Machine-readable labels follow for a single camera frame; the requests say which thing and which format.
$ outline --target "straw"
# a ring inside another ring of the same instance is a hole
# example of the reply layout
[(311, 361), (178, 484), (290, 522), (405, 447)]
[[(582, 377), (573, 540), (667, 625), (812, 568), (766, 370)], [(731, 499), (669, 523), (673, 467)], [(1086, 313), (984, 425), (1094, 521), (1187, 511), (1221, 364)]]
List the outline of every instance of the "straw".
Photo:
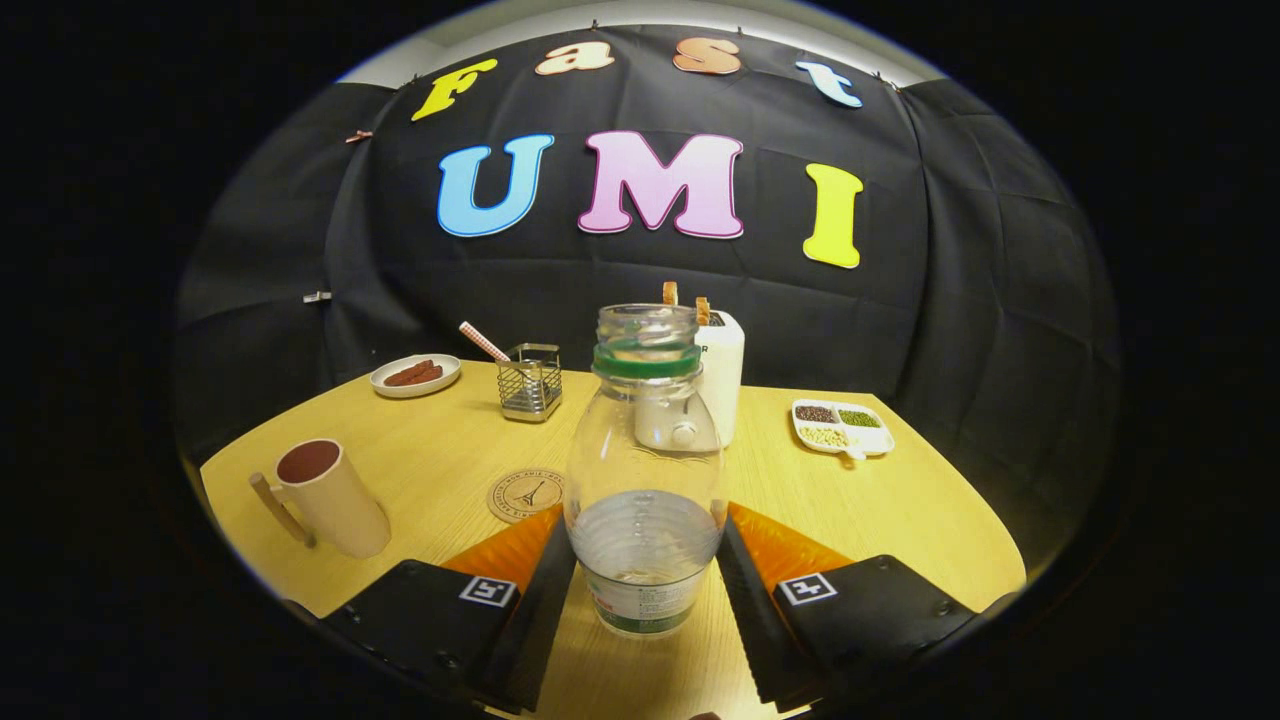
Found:
[(498, 350), (497, 345), (489, 342), (488, 338), (485, 338), (483, 334), (480, 334), (480, 331), (472, 328), (471, 323), (462, 323), (461, 325), (458, 325), (458, 329), (462, 331), (462, 334), (465, 334), (468, 338), (471, 338), (471, 342), (479, 345), (480, 350), (484, 350), (485, 352), (488, 352), (494, 360), (502, 360), (503, 363), (511, 363), (511, 357), (507, 357), (506, 352)]

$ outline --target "letter m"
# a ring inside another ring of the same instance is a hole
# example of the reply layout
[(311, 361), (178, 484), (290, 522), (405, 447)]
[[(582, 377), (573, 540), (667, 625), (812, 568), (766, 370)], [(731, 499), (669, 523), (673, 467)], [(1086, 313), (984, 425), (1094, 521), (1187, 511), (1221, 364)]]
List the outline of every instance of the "letter m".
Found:
[(742, 222), (733, 215), (733, 159), (742, 143), (732, 137), (695, 135), (669, 165), (637, 132), (599, 132), (586, 138), (586, 146), (595, 150), (596, 161), (591, 209), (577, 219), (584, 231), (614, 233), (631, 227), (631, 215), (622, 209), (626, 188), (649, 229), (658, 229), (685, 193), (677, 231), (716, 238), (742, 234)]

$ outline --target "coaster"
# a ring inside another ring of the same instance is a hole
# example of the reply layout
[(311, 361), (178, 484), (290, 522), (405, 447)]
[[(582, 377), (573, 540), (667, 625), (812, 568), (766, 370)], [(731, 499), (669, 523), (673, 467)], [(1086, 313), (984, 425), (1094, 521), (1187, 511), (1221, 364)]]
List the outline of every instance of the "coaster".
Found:
[(547, 510), (564, 496), (564, 478), (545, 468), (517, 470), (489, 488), (489, 511), (504, 523), (518, 523)]

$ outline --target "bottle label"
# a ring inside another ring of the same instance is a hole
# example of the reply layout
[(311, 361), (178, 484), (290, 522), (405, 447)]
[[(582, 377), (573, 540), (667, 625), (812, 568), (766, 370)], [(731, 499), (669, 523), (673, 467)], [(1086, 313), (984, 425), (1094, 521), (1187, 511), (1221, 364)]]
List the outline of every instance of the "bottle label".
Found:
[(582, 568), (600, 618), (627, 633), (662, 633), (680, 625), (694, 610), (707, 569), (663, 585), (634, 585), (602, 578)]

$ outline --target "beige mug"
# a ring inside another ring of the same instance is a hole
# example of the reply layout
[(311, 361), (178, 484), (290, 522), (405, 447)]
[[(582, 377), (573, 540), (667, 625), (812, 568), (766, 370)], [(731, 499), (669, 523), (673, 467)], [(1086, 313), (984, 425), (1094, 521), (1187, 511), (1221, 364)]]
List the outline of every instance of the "beige mug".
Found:
[(312, 543), (310, 534), (284, 507), (293, 501), (302, 518), (321, 539), (352, 557), (371, 557), (392, 538), (390, 523), (369, 488), (360, 480), (346, 448), (338, 441), (317, 438), (300, 442), (275, 464), (279, 486), (261, 474), (250, 483), (275, 519), (294, 538)]

